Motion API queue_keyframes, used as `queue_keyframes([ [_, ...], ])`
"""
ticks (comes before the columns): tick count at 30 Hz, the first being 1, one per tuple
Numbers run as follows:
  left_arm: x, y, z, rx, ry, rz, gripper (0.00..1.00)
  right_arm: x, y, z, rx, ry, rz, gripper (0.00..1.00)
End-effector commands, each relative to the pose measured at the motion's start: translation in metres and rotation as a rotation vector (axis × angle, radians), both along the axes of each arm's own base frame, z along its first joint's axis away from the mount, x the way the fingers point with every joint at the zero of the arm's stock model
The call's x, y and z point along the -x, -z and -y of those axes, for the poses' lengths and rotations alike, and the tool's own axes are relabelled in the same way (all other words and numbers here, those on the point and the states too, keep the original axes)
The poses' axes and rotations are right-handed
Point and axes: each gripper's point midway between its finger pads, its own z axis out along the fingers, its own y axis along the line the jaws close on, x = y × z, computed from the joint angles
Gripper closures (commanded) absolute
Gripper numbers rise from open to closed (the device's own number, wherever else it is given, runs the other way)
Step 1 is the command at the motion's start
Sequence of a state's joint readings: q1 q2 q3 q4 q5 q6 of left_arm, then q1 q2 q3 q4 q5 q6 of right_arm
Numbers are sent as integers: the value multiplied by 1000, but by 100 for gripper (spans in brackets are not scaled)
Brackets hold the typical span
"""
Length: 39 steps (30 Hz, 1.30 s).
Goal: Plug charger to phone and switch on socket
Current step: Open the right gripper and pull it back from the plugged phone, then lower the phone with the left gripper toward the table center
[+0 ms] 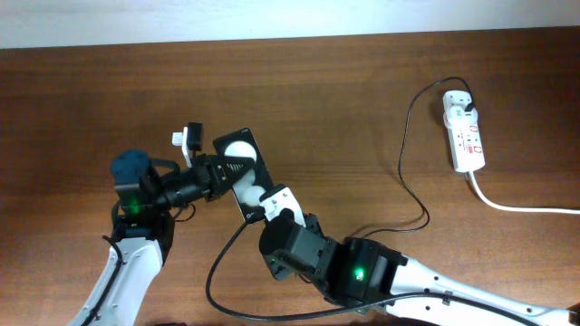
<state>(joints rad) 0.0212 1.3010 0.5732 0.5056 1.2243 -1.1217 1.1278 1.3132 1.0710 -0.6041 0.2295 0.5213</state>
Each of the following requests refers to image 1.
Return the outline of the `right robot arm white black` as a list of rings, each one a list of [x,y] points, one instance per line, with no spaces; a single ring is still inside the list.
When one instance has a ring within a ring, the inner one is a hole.
[[[337,242],[314,215],[303,224],[285,209],[259,239],[273,277],[295,273],[331,304],[436,325],[576,325],[579,311],[517,302],[454,281],[371,239]]]

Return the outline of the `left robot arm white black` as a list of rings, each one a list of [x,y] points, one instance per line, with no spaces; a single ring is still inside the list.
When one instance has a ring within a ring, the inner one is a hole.
[[[181,170],[171,160],[151,158],[140,149],[111,163],[119,197],[111,210],[107,263],[73,325],[132,325],[150,284],[172,247],[173,208],[196,200],[216,200],[256,164],[251,157],[200,154]]]

